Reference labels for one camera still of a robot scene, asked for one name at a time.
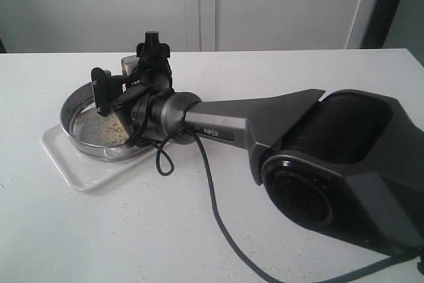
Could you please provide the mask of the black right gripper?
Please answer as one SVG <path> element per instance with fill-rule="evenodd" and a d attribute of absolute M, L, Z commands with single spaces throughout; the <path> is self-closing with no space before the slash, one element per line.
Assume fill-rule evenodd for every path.
<path fill-rule="evenodd" d="M 170 46 L 160 43 L 159 32 L 145 32 L 144 43 L 136 47 L 136 56 L 139 58 L 136 68 L 129 76 L 112 76 L 111 110 L 115 109 L 117 100 L 124 95 L 123 85 L 126 89 L 136 85 L 153 87 L 159 91 L 171 88 L 170 53 Z"/>

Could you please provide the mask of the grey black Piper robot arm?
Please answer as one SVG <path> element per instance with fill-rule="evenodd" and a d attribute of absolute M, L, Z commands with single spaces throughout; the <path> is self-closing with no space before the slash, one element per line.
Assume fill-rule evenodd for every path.
<path fill-rule="evenodd" d="M 195 137 L 245 149 L 254 181 L 294 223 L 386 255 L 423 246 L 423 131 L 392 97 L 307 89 L 203 101 L 176 92 L 149 32 L 111 107 L 145 145 Z"/>

